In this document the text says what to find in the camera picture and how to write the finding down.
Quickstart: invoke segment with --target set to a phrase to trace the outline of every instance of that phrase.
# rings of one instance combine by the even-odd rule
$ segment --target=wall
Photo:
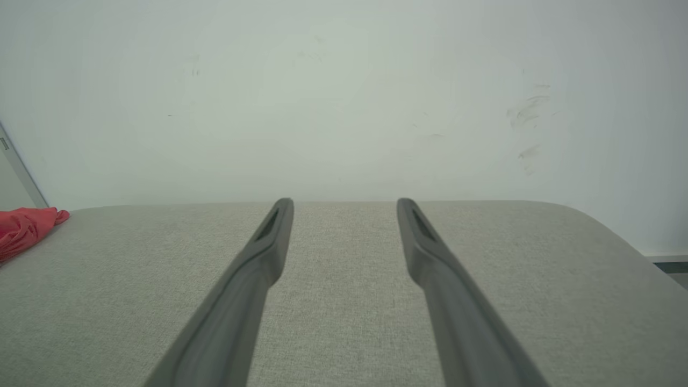
[[[46,200],[529,199],[688,252],[681,0],[2,0]]]

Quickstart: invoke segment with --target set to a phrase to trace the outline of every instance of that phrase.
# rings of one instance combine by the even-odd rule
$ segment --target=mattress
[[[0,386],[141,386],[272,203],[83,209],[0,269]],[[688,292],[591,217],[420,202],[552,386],[683,386]],[[249,386],[441,386],[393,202],[302,203]]]

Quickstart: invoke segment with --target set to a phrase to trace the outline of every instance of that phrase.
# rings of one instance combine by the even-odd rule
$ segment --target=door
[[[47,207],[1,125],[0,153],[0,211]]]

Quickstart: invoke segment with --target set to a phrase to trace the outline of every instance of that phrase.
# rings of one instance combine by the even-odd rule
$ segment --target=red cloth
[[[0,211],[0,264],[38,243],[68,218],[69,212],[55,207]]]

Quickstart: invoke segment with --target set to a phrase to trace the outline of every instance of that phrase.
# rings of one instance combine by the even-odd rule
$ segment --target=crumpled red fabric
[[[55,207],[0,211],[0,265],[38,243],[68,218],[69,212]]]

